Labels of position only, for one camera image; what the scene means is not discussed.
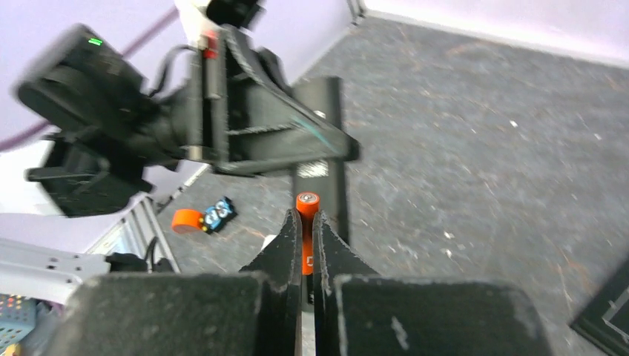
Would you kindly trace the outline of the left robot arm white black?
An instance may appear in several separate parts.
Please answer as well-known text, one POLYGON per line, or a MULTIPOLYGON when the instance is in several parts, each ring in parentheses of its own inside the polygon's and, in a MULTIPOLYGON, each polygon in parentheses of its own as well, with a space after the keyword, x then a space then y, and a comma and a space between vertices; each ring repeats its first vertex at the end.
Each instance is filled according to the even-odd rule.
POLYGON ((66 217, 111 214, 149 192, 148 166, 182 160, 218 174, 264 175, 323 159, 352 161, 358 142, 299 101, 267 50, 232 26, 202 35, 188 81, 171 95, 83 24, 30 66, 17 98, 58 127, 41 167, 26 172, 66 217))

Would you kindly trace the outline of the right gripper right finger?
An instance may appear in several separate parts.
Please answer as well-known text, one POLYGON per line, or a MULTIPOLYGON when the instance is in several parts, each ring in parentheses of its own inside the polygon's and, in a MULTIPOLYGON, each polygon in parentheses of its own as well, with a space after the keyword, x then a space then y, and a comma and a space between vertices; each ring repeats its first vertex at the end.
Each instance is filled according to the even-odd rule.
POLYGON ((318 355, 550 355, 539 313, 497 280, 387 277, 312 224, 318 355))

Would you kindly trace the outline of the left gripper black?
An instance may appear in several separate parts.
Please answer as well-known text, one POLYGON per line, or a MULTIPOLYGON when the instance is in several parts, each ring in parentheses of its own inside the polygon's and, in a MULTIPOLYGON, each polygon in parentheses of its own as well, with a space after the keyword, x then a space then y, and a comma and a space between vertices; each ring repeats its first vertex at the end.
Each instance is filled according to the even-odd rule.
POLYGON ((356 139, 275 84, 275 54, 225 24, 200 35, 187 84, 185 158, 254 177, 325 158, 353 161, 356 139))

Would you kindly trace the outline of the orange battery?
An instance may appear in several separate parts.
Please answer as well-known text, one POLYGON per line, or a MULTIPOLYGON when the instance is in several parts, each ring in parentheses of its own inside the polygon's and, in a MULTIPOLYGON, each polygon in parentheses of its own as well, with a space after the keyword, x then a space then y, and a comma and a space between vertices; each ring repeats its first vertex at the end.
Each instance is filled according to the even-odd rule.
POLYGON ((302 192, 296 197, 296 209, 302 225, 302 275, 309 276, 313 272, 313 223, 319 211, 320 198, 312 192, 302 192))

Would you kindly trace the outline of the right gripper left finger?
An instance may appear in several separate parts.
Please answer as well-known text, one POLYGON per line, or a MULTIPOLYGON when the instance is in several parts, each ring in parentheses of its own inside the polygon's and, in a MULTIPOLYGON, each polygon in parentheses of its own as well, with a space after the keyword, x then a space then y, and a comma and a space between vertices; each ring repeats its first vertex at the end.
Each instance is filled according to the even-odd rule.
POLYGON ((302 223, 231 274, 116 272, 70 297, 48 355, 299 355, 302 223))

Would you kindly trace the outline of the black remote control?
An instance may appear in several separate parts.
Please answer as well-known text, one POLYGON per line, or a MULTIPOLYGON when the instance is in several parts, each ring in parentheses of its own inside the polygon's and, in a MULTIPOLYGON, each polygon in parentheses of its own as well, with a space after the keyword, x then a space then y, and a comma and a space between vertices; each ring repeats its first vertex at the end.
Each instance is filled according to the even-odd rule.
MULTIPOLYGON (((338 76, 321 76, 294 86, 294 98, 304 104, 326 124, 343 127, 343 82, 338 76)), ((349 204, 347 199, 346 164, 342 158, 309 157, 290 170, 292 202, 303 214, 300 194, 318 196, 319 209, 325 212, 337 235, 349 242, 349 204)), ((303 233, 301 308, 315 312, 315 282, 313 272, 312 233, 303 233)))

